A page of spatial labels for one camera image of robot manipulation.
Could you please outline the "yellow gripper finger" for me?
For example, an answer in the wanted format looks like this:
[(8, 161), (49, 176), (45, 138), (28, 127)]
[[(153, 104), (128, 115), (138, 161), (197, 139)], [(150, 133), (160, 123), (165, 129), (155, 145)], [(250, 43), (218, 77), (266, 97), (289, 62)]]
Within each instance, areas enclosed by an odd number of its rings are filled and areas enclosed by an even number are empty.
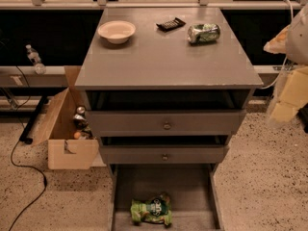
[(265, 44), (264, 50), (272, 54), (285, 54), (288, 30), (289, 26), (282, 29), (274, 38)]
[(308, 104), (308, 66), (283, 70), (275, 84), (269, 104), (269, 123), (291, 121)]

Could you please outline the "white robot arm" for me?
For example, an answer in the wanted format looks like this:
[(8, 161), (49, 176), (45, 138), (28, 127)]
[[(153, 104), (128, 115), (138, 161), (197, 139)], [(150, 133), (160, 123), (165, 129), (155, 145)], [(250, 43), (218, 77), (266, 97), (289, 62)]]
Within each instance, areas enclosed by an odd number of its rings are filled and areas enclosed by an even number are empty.
[(308, 4), (288, 26), (265, 44), (264, 50), (285, 54), (295, 63), (293, 70), (282, 70), (278, 75), (274, 97), (268, 108), (271, 124), (287, 123), (308, 104)]

